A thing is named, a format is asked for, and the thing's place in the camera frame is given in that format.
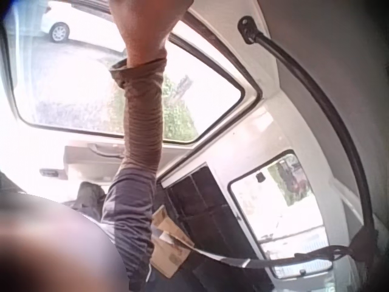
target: brown sleeve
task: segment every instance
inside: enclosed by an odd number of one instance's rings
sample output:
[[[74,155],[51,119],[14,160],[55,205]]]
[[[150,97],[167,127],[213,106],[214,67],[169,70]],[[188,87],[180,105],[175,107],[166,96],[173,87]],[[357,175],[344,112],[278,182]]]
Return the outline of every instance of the brown sleeve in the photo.
[[[123,60],[111,69],[125,90],[125,158],[121,169],[136,167],[156,174],[163,135],[162,83],[166,59],[127,68]]]

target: hand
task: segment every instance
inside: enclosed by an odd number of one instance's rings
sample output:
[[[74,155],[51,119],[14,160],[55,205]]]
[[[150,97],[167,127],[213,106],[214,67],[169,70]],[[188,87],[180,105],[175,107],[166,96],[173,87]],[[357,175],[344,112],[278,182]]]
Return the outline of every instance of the hand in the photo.
[[[165,42],[193,0],[110,0],[127,48],[127,66],[166,58]]]

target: window frame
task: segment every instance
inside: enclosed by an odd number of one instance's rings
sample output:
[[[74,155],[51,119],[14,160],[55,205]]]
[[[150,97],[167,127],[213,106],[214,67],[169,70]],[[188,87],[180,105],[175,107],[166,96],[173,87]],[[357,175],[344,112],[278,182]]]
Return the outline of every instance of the window frame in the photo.
[[[5,38],[5,43],[8,45],[8,35],[6,32],[6,28],[4,23],[2,22],[2,26],[4,27],[4,35],[2,37]],[[218,64],[216,64],[210,57],[208,57],[206,54],[201,52],[199,49],[196,47],[192,46],[188,42],[186,42],[184,39],[181,37],[171,33],[168,39],[172,44],[175,46],[179,47],[180,49],[186,51],[186,53],[190,54],[191,56],[195,57],[198,59],[200,62],[204,63],[206,66],[208,66],[210,69],[214,70],[218,75],[226,79],[231,85],[233,85],[239,92],[240,92],[240,97],[239,99],[226,111],[224,112],[219,118],[217,118],[205,131],[203,131],[196,139],[192,141],[176,141],[176,140],[167,140],[164,139],[163,143],[165,145],[181,145],[181,146],[189,146],[196,144],[200,140],[204,138],[204,136],[208,135],[209,132],[214,130],[217,125],[219,125],[233,110],[235,110],[244,100],[246,96],[246,91],[243,88],[241,84],[239,84],[226,70],[224,70],[222,67],[220,67]],[[10,51],[9,47],[7,46],[5,48],[6,50],[6,56],[10,57]],[[11,66],[8,66],[6,68],[8,71],[8,74],[10,76],[10,80],[12,80],[12,69]],[[107,138],[114,138],[114,139],[123,139],[124,135],[123,134],[112,134],[112,133],[107,133],[107,132],[98,132],[98,131],[90,131],[90,130],[81,130],[81,129],[73,129],[73,128],[65,128],[65,127],[59,127],[59,126],[51,126],[51,125],[40,125],[36,123],[31,123],[25,120],[25,118],[22,117],[22,115],[19,112],[18,105],[16,102],[16,97],[14,93],[14,84],[12,83],[12,103],[13,107],[15,108],[15,112],[17,115],[17,118],[25,123],[26,125],[41,129],[41,130],[50,130],[50,131],[60,131],[60,132],[65,132],[65,133],[75,133],[75,134],[86,134],[90,136],[98,136],[98,137],[107,137]]]
[[[239,204],[238,199],[236,198],[235,194],[232,191],[232,185],[234,183],[236,183],[237,181],[240,181],[241,179],[246,178],[247,176],[252,175],[253,173],[263,169],[264,167],[267,167],[268,165],[273,164],[274,162],[278,161],[279,159],[283,158],[286,155],[294,155],[298,159],[298,156],[296,155],[295,151],[293,151],[292,149],[288,149],[288,150],[282,151],[280,154],[274,156],[272,159],[266,161],[265,163],[261,164],[260,166],[255,167],[254,169],[250,170],[249,172],[247,172],[247,173],[245,173],[245,174],[243,174],[243,175],[233,179],[227,185],[227,191],[228,191],[229,195],[231,196],[231,199],[232,199],[234,205],[236,206],[236,208],[237,208],[237,210],[239,212],[240,219],[242,219],[244,224],[247,226],[247,229],[249,230],[250,235],[254,239],[255,244],[257,245],[257,247],[258,247],[258,249],[259,249],[259,251],[260,251],[260,253],[261,253],[261,255],[263,256],[264,259],[266,259],[267,257],[266,257],[266,254],[265,254],[265,252],[263,251],[263,249],[261,247],[261,244],[262,243],[272,242],[272,241],[277,241],[277,240],[282,240],[282,238],[276,238],[275,240],[263,240],[263,241],[259,241],[256,238],[254,230],[251,227],[251,224],[249,223],[245,213],[243,212],[243,210],[242,210],[242,208],[241,208],[241,206]],[[269,268],[269,271],[272,273],[274,278],[276,278],[278,280],[284,281],[284,280],[291,280],[291,279],[301,279],[301,278],[304,278],[304,277],[309,277],[309,276],[314,276],[314,275],[318,275],[318,274],[328,273],[328,272],[332,271],[333,268],[334,268],[334,264],[331,263],[331,266],[328,269],[323,269],[323,270],[320,270],[320,271],[317,271],[317,272],[312,272],[312,273],[306,273],[303,276],[302,275],[296,275],[296,276],[289,276],[289,277],[278,277],[273,268]]]

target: person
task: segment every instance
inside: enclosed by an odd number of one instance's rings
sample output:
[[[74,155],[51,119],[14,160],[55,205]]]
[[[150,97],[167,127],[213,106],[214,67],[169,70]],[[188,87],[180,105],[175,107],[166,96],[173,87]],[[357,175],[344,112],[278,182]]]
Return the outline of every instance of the person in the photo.
[[[111,69],[124,89],[125,157],[105,196],[84,182],[72,208],[96,221],[125,264],[130,291],[141,291],[153,252],[151,216],[162,151],[165,42],[193,0],[110,0],[128,58]]]

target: window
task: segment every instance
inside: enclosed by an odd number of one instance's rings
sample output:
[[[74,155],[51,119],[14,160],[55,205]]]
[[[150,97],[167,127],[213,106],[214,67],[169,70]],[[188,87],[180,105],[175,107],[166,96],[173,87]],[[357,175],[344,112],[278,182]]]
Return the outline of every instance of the window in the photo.
[[[314,193],[296,155],[288,153],[232,182],[238,203],[267,259],[293,257],[328,246]],[[332,263],[314,260],[273,269],[277,278],[326,271]]]
[[[17,50],[20,116],[35,125],[123,134],[123,91],[108,68],[123,59],[125,44],[110,15],[41,0],[18,1],[14,11],[19,37],[10,51]],[[181,47],[169,42],[167,49],[164,138],[192,142],[236,106],[242,92]]]

